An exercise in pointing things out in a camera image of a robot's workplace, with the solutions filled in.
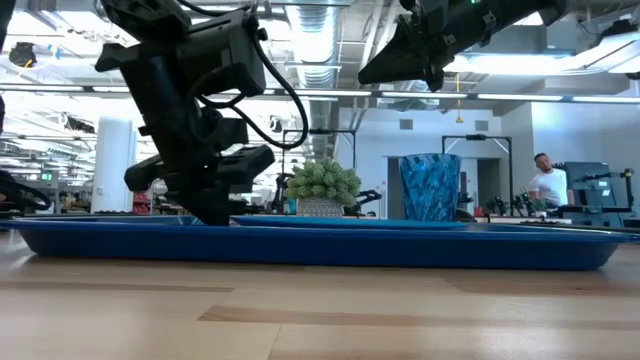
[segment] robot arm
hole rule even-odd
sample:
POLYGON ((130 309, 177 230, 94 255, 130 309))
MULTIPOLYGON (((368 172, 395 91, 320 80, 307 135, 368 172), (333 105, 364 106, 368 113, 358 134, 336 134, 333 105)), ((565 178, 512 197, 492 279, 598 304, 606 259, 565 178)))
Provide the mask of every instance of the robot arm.
POLYGON ((250 187, 274 162, 274 155, 266 145, 245 147, 226 157, 220 152, 248 143, 247 125, 272 145, 297 147, 307 136, 307 116, 293 88, 262 51, 259 42, 267 36, 252 9, 211 13, 178 2, 211 20, 192 26, 174 0, 102 0, 109 19, 140 44, 106 44, 96 70, 121 71, 145 122, 140 132, 151 136, 158 148, 159 155, 127 170, 129 189, 146 190, 160 177, 167 197, 206 224, 228 225, 229 209, 237 208, 229 203, 229 193, 234 187, 250 187), (269 138, 236 107, 245 97, 264 92, 264 67, 298 106, 304 127, 295 143, 269 138), (231 89, 240 95, 229 102, 206 98, 231 89), (205 106, 200 108, 196 99, 205 106), (221 108, 232 109, 241 119, 223 118, 221 108))
POLYGON ((560 19, 566 0, 402 0, 410 16, 398 17, 393 38, 358 74, 361 84, 424 80, 442 88, 454 55, 538 12, 545 25, 560 19))

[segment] potted plant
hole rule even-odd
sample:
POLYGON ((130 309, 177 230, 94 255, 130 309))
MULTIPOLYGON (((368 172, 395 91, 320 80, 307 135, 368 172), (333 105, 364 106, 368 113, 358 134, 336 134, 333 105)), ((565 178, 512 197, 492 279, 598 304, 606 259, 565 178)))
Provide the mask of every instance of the potted plant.
POLYGON ((344 170, 331 160, 307 161, 293 173, 284 195, 297 199, 297 215, 342 217, 344 206, 356 204, 361 181, 353 169, 344 170))

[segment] desk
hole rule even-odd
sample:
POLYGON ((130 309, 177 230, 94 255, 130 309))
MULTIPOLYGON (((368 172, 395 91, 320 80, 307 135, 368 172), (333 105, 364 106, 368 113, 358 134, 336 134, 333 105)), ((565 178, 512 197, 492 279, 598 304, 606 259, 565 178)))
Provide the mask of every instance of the desk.
POLYGON ((640 246, 597 272, 52 259, 0 239, 16 360, 637 360, 640 246))

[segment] black machine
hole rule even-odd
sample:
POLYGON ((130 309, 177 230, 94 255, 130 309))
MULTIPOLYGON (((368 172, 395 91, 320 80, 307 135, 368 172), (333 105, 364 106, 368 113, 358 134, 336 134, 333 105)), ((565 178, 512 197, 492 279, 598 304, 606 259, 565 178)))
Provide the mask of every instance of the black machine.
POLYGON ((372 201, 376 201, 376 200, 380 200, 382 199, 382 195, 379 194, 377 191, 375 190, 367 190, 367 191, 361 191, 358 196, 356 196, 356 199, 358 198, 363 198, 362 200, 357 200, 356 204, 353 206, 345 206, 344 207, 344 215, 345 216, 355 216, 355 217, 360 217, 360 216, 365 216, 365 215, 371 215, 371 216, 376 216, 376 213, 374 212, 368 212, 367 214, 362 214, 362 205, 364 204, 368 204, 372 201))
POLYGON ((573 190, 575 204, 561 206, 558 214, 575 225, 623 227, 621 214, 633 212, 633 169, 611 172, 609 165, 599 162, 566 162, 558 166, 567 173, 567 185, 573 190), (613 179, 625 181, 626 206, 619 206, 611 186, 613 179))
MULTIPOLYGON (((247 143, 246 125, 270 144, 284 149, 300 146, 309 123, 293 88, 270 63, 259 44, 267 34, 259 28, 257 3, 221 13, 186 0, 101 0, 108 18, 140 41, 123 48, 105 45, 96 70, 119 69, 143 115, 143 136, 151 136, 159 155, 125 174, 132 191, 145 191, 162 178, 167 196, 209 225, 228 225, 228 200, 235 186, 252 184, 274 162, 267 146, 220 153, 235 143, 247 143), (211 20, 191 25, 181 4, 211 20), (303 120, 301 137, 290 144, 269 138, 236 105, 262 94, 264 67, 296 103, 303 120), (206 98, 230 89, 240 95, 225 103, 206 98), (200 108, 199 100, 205 106, 200 108), (234 110, 241 118, 226 119, 217 111, 234 110)), ((443 67, 458 52, 538 11, 546 25, 559 19, 566 0, 403 0, 410 17, 398 18, 391 42, 359 74, 362 84, 425 80, 432 91, 442 87, 443 67)), ((0 44, 15 0, 0 1, 0 44)))

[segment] blue vase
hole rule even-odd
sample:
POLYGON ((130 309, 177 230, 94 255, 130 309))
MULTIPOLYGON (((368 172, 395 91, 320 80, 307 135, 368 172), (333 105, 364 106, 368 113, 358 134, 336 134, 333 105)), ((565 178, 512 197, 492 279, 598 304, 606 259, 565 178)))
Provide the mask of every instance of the blue vase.
POLYGON ((404 212, 408 220, 454 221, 460 157, 417 154, 400 159, 404 212))

